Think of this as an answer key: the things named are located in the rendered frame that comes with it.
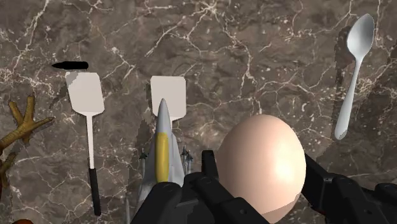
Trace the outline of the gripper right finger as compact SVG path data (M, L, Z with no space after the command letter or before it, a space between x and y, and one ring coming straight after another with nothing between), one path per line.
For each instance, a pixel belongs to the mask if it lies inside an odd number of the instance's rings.
M397 185L379 183L373 190L347 176L330 173L305 155L302 194L326 224L397 224Z

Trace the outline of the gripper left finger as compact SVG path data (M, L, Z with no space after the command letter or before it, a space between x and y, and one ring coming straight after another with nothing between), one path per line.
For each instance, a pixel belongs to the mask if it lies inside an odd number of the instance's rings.
M270 224L245 199L233 197L218 181L212 150L202 151L200 172L183 186L157 183L130 224Z

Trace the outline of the grey toy jet yellow canopy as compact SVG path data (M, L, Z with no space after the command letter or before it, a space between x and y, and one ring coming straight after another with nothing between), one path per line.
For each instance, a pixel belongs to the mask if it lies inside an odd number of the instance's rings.
M181 200L185 172L165 99L158 107L155 135L146 161L137 211L128 224L189 224L197 202Z

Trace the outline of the beige egg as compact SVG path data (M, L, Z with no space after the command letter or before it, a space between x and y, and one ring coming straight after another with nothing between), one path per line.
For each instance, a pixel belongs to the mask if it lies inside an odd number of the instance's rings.
M215 155L219 182L269 223L280 221L296 204L305 182L305 153L280 118L254 115L241 121Z

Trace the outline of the white spoon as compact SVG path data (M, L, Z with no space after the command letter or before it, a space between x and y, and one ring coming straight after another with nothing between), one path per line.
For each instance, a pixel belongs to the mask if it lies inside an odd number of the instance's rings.
M375 23L373 17L370 14L365 14L357 19L347 35L347 48L354 56L356 62L354 72L352 74L352 80L340 108L334 130L335 138L338 140L343 139L348 131L359 70L363 59L372 47L374 30Z

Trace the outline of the black pen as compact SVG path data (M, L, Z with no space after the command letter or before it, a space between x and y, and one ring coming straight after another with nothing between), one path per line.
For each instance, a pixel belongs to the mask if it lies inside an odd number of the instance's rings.
M64 70L88 69L89 65L85 61L63 61L52 64L52 67Z

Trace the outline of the bird figure with yellow feet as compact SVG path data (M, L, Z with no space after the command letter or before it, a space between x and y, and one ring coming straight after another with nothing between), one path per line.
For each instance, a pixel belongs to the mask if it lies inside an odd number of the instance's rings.
M29 143L31 134L37 128L40 128L55 119L54 117L47 117L43 120L35 122L35 99L34 93L27 97L24 115L21 114L16 102L10 101L8 103L12 116L17 122L17 127L15 130L11 131L9 134L0 139L0 198L2 196L3 188L7 188L9 186L6 172L14 163L15 158L18 155L17 152L10 152L6 159L2 160L1 156L3 155L4 150L19 139L21 139L22 142L27 145Z

